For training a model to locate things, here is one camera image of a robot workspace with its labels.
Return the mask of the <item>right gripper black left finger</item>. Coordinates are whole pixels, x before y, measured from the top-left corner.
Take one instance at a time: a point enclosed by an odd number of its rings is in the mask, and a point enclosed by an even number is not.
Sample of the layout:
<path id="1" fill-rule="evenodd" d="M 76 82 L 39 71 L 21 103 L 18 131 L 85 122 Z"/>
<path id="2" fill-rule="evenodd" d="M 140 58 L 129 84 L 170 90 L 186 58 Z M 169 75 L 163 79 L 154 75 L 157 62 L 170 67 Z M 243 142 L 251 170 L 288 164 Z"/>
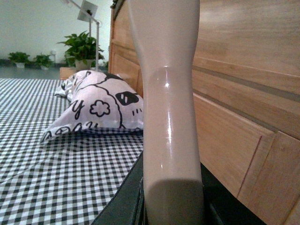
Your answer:
<path id="1" fill-rule="evenodd" d="M 145 225 L 143 154 L 141 153 L 120 188 L 92 222 L 93 225 Z"/>

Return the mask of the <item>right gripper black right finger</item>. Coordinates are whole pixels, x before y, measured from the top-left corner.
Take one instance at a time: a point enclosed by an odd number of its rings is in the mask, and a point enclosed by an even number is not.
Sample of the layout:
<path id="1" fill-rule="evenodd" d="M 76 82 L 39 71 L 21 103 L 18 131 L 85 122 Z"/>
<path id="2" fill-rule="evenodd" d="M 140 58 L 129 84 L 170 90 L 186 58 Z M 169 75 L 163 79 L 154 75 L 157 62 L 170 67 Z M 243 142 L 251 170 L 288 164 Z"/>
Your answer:
<path id="1" fill-rule="evenodd" d="M 208 225 L 263 225 L 258 216 L 236 199 L 221 182 L 201 164 L 204 219 Z"/>

